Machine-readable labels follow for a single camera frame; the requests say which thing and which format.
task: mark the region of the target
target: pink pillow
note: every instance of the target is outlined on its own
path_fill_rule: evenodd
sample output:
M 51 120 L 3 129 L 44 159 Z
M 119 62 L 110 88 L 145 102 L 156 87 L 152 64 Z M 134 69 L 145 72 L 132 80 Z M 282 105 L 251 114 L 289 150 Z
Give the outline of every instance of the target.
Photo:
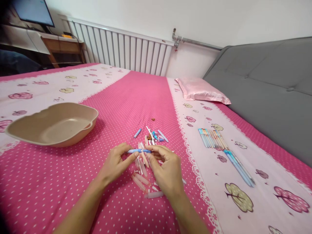
M 183 97 L 187 101 L 205 100 L 218 101 L 225 105 L 231 104 L 230 99 L 203 79 L 181 78 L 175 80 L 179 83 Z

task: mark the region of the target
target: metal pipe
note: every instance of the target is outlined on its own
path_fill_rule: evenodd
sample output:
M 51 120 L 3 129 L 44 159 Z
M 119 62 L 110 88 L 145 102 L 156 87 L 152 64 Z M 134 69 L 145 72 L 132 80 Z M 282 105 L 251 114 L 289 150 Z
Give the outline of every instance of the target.
M 223 49 L 222 47 L 219 47 L 219 46 L 215 46 L 215 45 L 211 45 L 211 44 L 207 44 L 207 43 L 203 43 L 203 42 L 187 39 L 187 38 L 184 38 L 184 37 L 181 37 L 181 36 L 177 36 L 175 34 L 176 33 L 175 30 L 176 29 L 174 28 L 173 32 L 172 32 L 172 39 L 175 41 L 175 45 L 174 45 L 175 46 L 175 51 L 177 51 L 177 49 L 178 49 L 179 42 L 187 42 L 187 43 L 190 43 L 190 44 L 203 46 L 203 47 L 207 47 L 207 48 L 215 49 L 215 50 L 222 50 Z

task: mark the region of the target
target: plastic bowl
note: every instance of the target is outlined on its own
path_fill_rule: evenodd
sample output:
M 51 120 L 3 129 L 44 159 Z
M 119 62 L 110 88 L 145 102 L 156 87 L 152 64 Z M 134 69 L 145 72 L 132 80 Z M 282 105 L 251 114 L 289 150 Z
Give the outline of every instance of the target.
M 98 111 L 66 102 L 22 117 L 6 128 L 6 134 L 28 143 L 67 147 L 81 141 L 95 126 Z

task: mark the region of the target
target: white radiator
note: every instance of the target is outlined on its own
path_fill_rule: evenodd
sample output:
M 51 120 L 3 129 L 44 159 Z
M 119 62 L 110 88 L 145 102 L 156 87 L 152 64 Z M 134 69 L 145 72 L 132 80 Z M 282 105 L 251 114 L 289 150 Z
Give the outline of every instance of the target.
M 59 15 L 64 29 L 86 45 L 87 63 L 165 76 L 174 42 Z

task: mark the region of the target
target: television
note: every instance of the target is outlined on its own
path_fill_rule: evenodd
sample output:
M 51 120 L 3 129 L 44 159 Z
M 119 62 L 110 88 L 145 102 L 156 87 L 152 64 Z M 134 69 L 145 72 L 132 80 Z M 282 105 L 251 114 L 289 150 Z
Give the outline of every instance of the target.
M 21 20 L 40 24 L 47 33 L 47 26 L 54 27 L 45 0 L 13 0 L 12 4 Z

